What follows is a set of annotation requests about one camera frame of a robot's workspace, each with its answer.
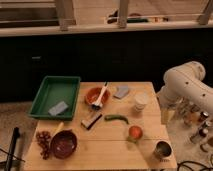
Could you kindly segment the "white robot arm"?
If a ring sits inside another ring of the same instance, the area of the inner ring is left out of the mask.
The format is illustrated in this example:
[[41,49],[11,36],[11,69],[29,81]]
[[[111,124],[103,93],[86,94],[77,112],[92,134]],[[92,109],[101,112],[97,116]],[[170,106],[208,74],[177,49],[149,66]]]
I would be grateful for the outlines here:
[[172,67],[164,73],[164,85],[157,93],[162,124],[167,124],[175,112],[188,114],[200,109],[213,115],[213,87],[202,82],[205,75],[204,66],[197,61]]

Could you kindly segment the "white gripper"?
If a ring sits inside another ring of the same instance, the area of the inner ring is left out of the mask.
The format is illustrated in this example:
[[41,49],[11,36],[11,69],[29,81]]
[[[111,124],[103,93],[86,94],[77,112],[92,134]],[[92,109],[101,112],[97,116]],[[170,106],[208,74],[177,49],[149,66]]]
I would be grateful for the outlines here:
[[161,122],[167,124],[170,120],[170,111],[166,108],[175,107],[181,100],[181,96],[167,86],[163,86],[157,93],[157,99],[161,108]]

